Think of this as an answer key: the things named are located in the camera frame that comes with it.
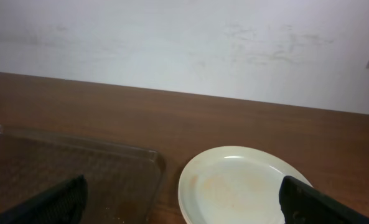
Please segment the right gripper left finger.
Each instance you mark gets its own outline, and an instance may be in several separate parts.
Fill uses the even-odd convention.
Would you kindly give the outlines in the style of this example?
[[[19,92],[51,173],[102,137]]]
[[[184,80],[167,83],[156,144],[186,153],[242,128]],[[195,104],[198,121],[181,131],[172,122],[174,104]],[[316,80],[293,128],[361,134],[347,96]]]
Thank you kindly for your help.
[[[88,184],[79,175],[0,213],[0,224],[79,224],[87,200]]]

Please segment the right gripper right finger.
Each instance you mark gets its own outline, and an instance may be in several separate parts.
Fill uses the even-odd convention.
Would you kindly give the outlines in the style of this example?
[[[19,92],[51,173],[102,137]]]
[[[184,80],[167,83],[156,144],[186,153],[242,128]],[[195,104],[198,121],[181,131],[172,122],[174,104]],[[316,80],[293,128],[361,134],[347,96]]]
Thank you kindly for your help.
[[[369,224],[369,217],[287,175],[279,189],[285,224]]]

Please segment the pale green plate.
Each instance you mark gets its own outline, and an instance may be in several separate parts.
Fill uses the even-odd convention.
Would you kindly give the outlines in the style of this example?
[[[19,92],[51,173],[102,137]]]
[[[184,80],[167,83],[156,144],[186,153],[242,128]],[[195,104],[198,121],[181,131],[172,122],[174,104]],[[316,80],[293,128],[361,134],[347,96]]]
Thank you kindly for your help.
[[[197,154],[178,184],[186,223],[284,223],[279,204],[283,178],[308,180],[282,159],[257,149],[222,146]]]

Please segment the large brown serving tray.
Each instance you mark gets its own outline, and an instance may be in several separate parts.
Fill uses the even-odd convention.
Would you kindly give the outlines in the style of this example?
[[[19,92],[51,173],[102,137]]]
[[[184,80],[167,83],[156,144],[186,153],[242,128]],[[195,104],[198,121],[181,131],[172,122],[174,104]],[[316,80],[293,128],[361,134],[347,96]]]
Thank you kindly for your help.
[[[165,171],[156,151],[0,124],[0,214],[83,176],[82,223],[147,223]]]

